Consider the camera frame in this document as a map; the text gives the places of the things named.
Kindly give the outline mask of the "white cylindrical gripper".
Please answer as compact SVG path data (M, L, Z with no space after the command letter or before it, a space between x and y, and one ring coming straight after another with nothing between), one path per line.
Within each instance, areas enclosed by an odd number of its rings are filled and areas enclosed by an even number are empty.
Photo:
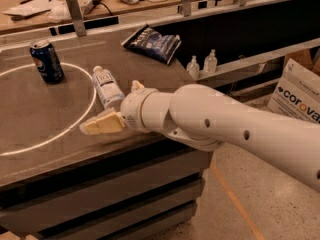
M114 108L106 109L82 122L79 129L85 135L112 134L121 132L126 125L139 132L152 132L157 116L154 98L158 93L157 89L144 88L138 80L133 80L131 93L121 103L121 113Z

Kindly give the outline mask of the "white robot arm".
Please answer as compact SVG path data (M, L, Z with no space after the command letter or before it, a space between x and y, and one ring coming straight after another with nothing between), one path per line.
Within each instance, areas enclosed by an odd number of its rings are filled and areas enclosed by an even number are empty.
M138 86L122 101L80 125L86 135L124 128L157 132L200 151L227 142L320 191L320 125L261 111L199 84L173 93Z

